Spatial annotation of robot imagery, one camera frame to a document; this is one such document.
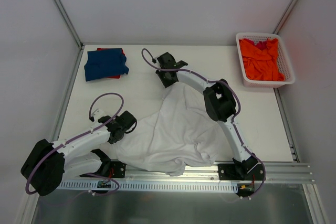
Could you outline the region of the white t shirt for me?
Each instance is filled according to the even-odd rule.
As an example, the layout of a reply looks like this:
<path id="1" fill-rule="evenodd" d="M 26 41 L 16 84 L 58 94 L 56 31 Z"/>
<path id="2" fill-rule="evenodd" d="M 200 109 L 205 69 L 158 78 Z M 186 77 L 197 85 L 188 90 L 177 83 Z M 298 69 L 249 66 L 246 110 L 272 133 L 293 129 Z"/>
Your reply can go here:
<path id="1" fill-rule="evenodd" d="M 207 115 L 201 95 L 178 83 L 165 90 L 160 110 L 141 119 L 113 151 L 130 166 L 179 176 L 186 166 L 212 166 L 225 139 Z"/>

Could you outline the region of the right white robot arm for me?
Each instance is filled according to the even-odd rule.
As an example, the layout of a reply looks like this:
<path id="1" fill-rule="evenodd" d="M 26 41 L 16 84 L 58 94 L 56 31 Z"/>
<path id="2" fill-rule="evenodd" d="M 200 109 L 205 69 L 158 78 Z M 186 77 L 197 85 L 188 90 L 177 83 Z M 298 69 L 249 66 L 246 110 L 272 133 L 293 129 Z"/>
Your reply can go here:
<path id="1" fill-rule="evenodd" d="M 185 61 L 176 61 L 168 52 L 153 58 L 152 62 L 158 64 L 155 73 L 166 88 L 181 82 L 203 95 L 207 115 L 218 123 L 233 152 L 233 167 L 224 170 L 224 174 L 230 179 L 256 179 L 258 159 L 247 147 L 235 121 L 240 104 L 226 80 L 208 80 L 190 69 Z"/>

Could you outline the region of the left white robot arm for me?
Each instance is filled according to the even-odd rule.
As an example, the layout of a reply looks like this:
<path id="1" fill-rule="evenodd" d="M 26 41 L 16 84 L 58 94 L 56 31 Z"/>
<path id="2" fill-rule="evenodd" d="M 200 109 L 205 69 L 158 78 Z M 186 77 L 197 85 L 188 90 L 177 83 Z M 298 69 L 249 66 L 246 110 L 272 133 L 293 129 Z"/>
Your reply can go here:
<path id="1" fill-rule="evenodd" d="M 70 139 L 38 141 L 20 172 L 26 178 L 26 193 L 47 196 L 63 181 L 75 177 L 111 178 L 117 169 L 110 157 L 99 146 L 115 144 L 136 126 L 136 118 L 124 111 L 114 118 L 105 115 L 91 118 L 92 126 Z"/>

